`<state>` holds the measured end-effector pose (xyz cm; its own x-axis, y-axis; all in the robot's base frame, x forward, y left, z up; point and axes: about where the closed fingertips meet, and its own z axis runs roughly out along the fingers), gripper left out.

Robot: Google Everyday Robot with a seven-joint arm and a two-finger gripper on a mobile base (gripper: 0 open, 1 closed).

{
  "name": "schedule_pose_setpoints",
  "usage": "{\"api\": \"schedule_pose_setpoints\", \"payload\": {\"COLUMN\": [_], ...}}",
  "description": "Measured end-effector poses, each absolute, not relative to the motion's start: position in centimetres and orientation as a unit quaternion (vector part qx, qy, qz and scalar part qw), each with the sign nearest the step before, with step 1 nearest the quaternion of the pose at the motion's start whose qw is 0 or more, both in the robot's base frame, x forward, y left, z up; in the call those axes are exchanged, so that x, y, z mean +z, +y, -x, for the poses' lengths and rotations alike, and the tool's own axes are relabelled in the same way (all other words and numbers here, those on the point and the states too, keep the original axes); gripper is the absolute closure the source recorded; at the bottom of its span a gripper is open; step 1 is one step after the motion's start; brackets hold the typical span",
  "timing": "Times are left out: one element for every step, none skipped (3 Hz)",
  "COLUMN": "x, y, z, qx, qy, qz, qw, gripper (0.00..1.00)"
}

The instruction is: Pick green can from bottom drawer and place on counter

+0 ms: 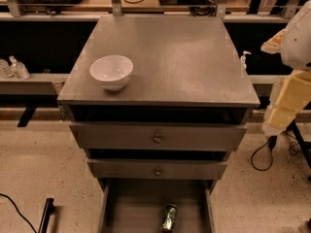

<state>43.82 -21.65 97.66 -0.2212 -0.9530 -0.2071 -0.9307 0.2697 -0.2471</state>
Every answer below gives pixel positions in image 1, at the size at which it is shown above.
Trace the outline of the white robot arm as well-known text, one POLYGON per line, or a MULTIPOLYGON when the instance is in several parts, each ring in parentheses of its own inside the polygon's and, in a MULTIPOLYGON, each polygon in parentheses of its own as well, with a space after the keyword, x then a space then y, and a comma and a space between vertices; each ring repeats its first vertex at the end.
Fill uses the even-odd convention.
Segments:
POLYGON ((307 1, 287 26, 264 42, 261 51, 280 53, 292 72, 272 86, 262 131, 278 136, 311 102, 311 1, 307 1))

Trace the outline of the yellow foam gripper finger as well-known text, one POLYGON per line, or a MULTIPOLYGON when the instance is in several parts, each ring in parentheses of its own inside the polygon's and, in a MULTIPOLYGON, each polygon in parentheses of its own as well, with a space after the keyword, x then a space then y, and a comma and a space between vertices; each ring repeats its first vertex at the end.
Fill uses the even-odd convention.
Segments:
POLYGON ((311 102, 311 73, 293 70, 272 86, 262 131, 266 136, 278 136, 311 102))
POLYGON ((280 30, 273 37, 265 41, 260 50, 269 54, 282 53, 284 51, 284 39, 287 33, 286 29, 280 30))

